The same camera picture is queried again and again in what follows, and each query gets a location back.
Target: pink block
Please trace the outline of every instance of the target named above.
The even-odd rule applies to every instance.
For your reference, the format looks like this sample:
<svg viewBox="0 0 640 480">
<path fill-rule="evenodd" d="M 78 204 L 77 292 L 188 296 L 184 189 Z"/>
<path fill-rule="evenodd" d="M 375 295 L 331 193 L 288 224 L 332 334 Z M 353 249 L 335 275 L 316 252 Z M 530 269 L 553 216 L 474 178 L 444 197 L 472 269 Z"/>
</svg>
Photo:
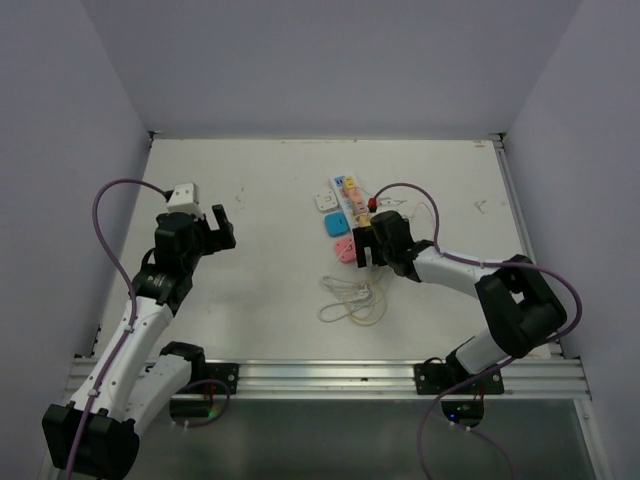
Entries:
<svg viewBox="0 0 640 480">
<path fill-rule="evenodd" d="M 342 263 L 351 263 L 356 261 L 356 248 L 351 237 L 345 237 L 338 240 L 335 244 L 336 255 Z"/>
</svg>

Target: power strip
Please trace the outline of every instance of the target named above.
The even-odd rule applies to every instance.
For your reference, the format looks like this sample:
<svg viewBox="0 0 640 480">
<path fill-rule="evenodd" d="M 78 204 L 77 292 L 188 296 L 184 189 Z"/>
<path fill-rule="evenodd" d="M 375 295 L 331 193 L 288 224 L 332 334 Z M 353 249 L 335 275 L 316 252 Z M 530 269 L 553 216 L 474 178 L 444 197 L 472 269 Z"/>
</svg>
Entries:
<svg viewBox="0 0 640 480">
<path fill-rule="evenodd" d="M 353 181 L 353 187 L 350 187 L 349 185 L 351 181 Z M 351 230 L 361 226 L 358 223 L 358 218 L 364 217 L 367 221 L 369 220 L 369 211 L 367 209 L 364 198 L 362 198 L 362 203 L 361 205 L 359 205 L 360 213 L 356 213 L 355 210 L 357 210 L 358 206 L 354 208 L 351 200 L 349 200 L 348 190 L 350 189 L 355 188 L 355 191 L 357 191 L 359 196 L 361 197 L 363 194 L 363 191 L 358 189 L 358 187 L 360 187 L 361 184 L 353 173 L 348 172 L 348 173 L 345 173 L 344 175 L 337 175 L 335 177 L 330 177 L 329 184 L 331 185 L 331 189 L 333 190 L 333 192 L 336 195 L 336 198 L 338 199 L 338 204 L 340 205 L 340 209 L 342 210 L 342 213 L 344 213 L 344 216 L 347 218 L 347 223 L 349 223 L 349 228 Z"/>
</svg>

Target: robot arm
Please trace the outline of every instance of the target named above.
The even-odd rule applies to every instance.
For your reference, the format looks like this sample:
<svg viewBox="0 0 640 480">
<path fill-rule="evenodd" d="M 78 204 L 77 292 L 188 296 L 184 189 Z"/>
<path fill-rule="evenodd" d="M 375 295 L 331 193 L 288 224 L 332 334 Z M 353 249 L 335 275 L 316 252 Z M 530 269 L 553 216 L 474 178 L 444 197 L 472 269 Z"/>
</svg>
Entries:
<svg viewBox="0 0 640 480">
<path fill-rule="evenodd" d="M 558 330 L 567 319 L 562 304 L 542 275 L 530 269 L 467 265 L 441 255 L 432 242 L 411 237 L 409 222 L 386 211 L 371 226 L 353 232 L 359 267 L 367 264 L 367 249 L 376 265 L 415 282 L 435 283 L 480 301 L 488 329 L 470 338 L 446 358 L 446 374 L 437 380 L 453 386 L 507 357 L 522 358 Z M 480 265 L 502 263 L 456 255 Z M 531 261 L 516 255 L 506 262 Z M 514 295 L 522 295 L 521 300 Z"/>
<path fill-rule="evenodd" d="M 89 377 L 68 405 L 50 405 L 43 417 L 49 452 L 57 468 L 66 467 L 87 409 L 74 471 L 104 479 L 124 478 L 137 456 L 140 437 L 161 408 L 188 383 L 204 378 L 204 350 L 172 342 L 136 382 L 151 349 L 191 290 L 200 258 L 235 247 L 233 225 L 222 205 L 213 206 L 217 228 L 209 228 L 196 185 L 178 185 L 165 197 L 169 213 L 156 218 L 154 263 L 148 261 L 150 254 L 145 255 L 132 282 L 135 321 L 129 323 L 132 302 L 128 300 L 113 338 Z M 103 377 L 97 391 L 99 375 Z"/>
</svg>

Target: white wall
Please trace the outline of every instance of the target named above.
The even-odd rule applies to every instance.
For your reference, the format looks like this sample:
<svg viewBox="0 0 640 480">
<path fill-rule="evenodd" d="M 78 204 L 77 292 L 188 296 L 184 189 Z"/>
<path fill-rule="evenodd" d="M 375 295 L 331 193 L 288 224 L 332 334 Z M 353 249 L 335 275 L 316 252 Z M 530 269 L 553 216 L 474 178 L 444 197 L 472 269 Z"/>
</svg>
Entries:
<svg viewBox="0 0 640 480">
<path fill-rule="evenodd" d="M 584 0 L 507 136 L 539 262 L 585 302 L 582 356 L 619 479 L 640 456 L 640 3 Z"/>
<path fill-rule="evenodd" d="M 579 0 L 83 0 L 149 128 L 504 132 Z"/>
<path fill-rule="evenodd" d="M 141 176 L 147 135 L 75 0 L 0 2 L 0 64 L 0 470 L 30 479 L 45 451 L 42 415 L 90 344 L 110 285 L 93 195 Z M 117 246 L 134 198 L 124 188 L 102 209 Z"/>
</svg>

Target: blue object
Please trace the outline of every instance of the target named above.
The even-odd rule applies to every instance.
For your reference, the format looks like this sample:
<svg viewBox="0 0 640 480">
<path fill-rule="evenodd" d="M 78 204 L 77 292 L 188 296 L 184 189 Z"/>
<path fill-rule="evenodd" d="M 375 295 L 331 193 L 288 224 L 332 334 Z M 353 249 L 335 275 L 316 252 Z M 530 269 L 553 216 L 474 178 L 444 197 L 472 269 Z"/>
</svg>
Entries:
<svg viewBox="0 0 640 480">
<path fill-rule="evenodd" d="M 347 217 L 342 212 L 331 213 L 324 217 L 324 226 L 330 237 L 339 237 L 349 231 Z"/>
</svg>

